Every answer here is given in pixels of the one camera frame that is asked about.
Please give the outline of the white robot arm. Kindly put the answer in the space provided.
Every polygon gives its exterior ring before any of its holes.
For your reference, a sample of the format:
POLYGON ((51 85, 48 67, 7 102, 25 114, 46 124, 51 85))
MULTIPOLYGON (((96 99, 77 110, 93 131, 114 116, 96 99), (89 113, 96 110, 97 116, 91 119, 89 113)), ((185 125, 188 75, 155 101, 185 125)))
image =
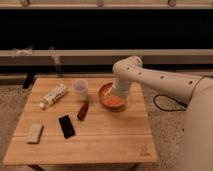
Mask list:
POLYGON ((142 67, 138 56, 113 65, 112 92, 126 98, 133 82, 164 92, 188 105, 178 171, 213 171, 213 79, 142 67))

